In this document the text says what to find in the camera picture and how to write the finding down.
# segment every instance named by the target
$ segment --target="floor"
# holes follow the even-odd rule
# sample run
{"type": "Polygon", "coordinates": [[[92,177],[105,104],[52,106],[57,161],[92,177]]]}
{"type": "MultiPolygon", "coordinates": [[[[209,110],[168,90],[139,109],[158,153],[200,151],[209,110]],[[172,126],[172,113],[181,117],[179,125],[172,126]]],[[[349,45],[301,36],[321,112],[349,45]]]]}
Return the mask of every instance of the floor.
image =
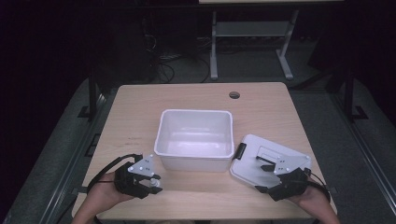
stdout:
{"type": "MultiPolygon", "coordinates": [[[[204,39],[200,41],[201,46],[207,44],[204,39]]],[[[267,39],[250,45],[253,40],[243,39],[236,47],[224,44],[218,56],[217,81],[207,77],[209,54],[202,51],[199,60],[180,58],[164,63],[151,83],[276,81],[292,87],[319,73],[307,65],[316,42],[293,41],[287,59],[295,78],[287,81],[275,54],[279,41],[281,39],[267,39]]],[[[169,51],[163,57],[171,59],[175,55],[177,52],[169,51]]],[[[332,94],[324,89],[329,78],[324,77],[303,90],[290,90],[290,96],[332,191],[338,216],[342,223],[396,223],[393,190],[396,175],[392,172],[396,168],[396,129],[358,80],[355,80],[354,105],[361,106],[368,119],[349,122],[342,112],[343,89],[332,94]]],[[[116,93],[114,88],[101,95],[98,113],[88,122],[87,118],[78,117],[89,99],[88,81],[81,83],[5,223],[70,223],[71,206],[116,93]]],[[[263,223],[270,222],[311,223],[312,220],[266,220],[263,223]]],[[[104,223],[140,222],[109,220],[104,223]]]]}

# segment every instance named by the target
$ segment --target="hand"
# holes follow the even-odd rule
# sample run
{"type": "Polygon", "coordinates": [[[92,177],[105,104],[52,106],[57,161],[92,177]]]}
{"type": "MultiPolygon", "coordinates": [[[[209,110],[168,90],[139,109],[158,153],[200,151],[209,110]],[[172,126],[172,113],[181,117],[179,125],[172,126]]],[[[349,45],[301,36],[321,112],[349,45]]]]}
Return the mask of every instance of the hand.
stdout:
{"type": "Polygon", "coordinates": [[[303,208],[306,213],[324,224],[339,224],[337,215],[329,204],[326,196],[319,189],[308,186],[302,195],[289,197],[289,200],[303,208]]]}
{"type": "MultiPolygon", "coordinates": [[[[113,181],[115,173],[105,174],[100,181],[113,181]]],[[[85,201],[76,212],[72,224],[88,224],[93,218],[102,212],[112,208],[118,203],[131,200],[133,196],[119,193],[113,182],[98,182],[91,188],[85,201]]]]}

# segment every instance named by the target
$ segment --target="white plastic bin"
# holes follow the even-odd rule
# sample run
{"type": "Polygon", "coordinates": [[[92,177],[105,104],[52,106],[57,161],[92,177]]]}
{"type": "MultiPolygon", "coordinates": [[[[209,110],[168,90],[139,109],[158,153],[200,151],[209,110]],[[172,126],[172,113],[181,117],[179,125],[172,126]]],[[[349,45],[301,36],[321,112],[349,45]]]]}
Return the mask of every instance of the white plastic bin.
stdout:
{"type": "Polygon", "coordinates": [[[233,116],[221,110],[165,110],[154,151],[165,169],[225,172],[234,154],[233,116]]]}

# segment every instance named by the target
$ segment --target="dark background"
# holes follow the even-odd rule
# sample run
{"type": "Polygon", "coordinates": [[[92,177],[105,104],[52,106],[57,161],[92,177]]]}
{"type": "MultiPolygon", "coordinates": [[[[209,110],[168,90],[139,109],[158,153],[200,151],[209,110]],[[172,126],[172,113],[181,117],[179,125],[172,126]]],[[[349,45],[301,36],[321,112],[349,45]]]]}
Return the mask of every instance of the dark background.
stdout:
{"type": "MultiPolygon", "coordinates": [[[[312,65],[324,70],[340,60],[351,60],[355,77],[369,88],[378,105],[396,124],[393,72],[396,32],[392,16],[395,8],[390,2],[346,1],[341,10],[323,15],[312,8],[303,10],[293,38],[317,38],[323,30],[312,65]]],[[[108,13],[84,6],[99,4],[97,1],[0,1],[0,220],[12,205],[74,91],[92,70],[97,71],[103,91],[121,82],[144,83],[153,76],[151,58],[145,53],[145,41],[139,29],[139,13],[108,13]],[[99,63],[106,66],[98,68],[99,63]]],[[[207,30],[200,28],[210,22],[211,14],[179,11],[155,15],[160,19],[156,25],[162,23],[166,27],[178,21],[178,27],[185,31],[178,33],[179,29],[173,30],[175,26],[157,26],[157,35],[162,35],[165,42],[171,36],[168,40],[185,45],[182,49],[193,54],[193,40],[196,35],[206,35],[207,30]],[[175,36],[191,42],[177,42],[175,36]]]]}

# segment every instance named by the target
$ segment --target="person's hand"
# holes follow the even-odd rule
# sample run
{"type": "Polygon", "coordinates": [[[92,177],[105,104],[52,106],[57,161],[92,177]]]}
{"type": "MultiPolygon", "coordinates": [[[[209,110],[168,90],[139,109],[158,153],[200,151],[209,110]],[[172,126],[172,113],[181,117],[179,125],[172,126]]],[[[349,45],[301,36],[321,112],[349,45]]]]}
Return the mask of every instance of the person's hand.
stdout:
{"type": "Polygon", "coordinates": [[[319,189],[308,186],[302,195],[289,197],[289,200],[303,208],[312,217],[319,219],[321,223],[340,223],[326,196],[319,189]]]}
{"type": "Polygon", "coordinates": [[[93,222],[93,218],[118,203],[131,200],[133,196],[119,193],[111,182],[114,180],[115,173],[105,174],[100,181],[91,188],[85,201],[76,212],[72,224],[88,224],[93,222]]]}

